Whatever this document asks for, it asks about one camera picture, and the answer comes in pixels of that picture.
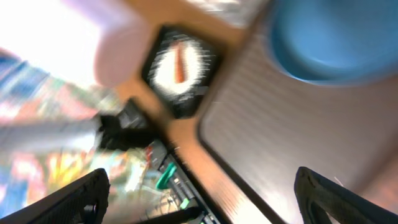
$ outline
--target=wooden surface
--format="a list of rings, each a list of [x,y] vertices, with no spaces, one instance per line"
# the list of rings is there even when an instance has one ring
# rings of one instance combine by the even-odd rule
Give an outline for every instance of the wooden surface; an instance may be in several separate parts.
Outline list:
[[[398,213],[398,78],[344,87],[295,80],[271,59],[265,32],[259,24],[245,41],[206,110],[200,136],[213,157],[287,223],[303,223],[300,166]]]
[[[247,34],[246,30],[233,29],[184,1],[129,0],[128,3],[148,20],[152,31],[151,39],[155,37],[161,24],[178,24],[217,44],[226,55],[226,61],[241,45]],[[248,200],[198,142],[198,116],[192,119],[173,120],[142,81],[139,71],[132,74],[131,79],[119,86],[117,91],[122,100],[131,96],[138,98],[141,108],[146,110],[179,147],[178,155],[186,162],[187,167],[198,178],[217,206],[224,211],[227,219],[233,223],[268,223],[257,207]]]

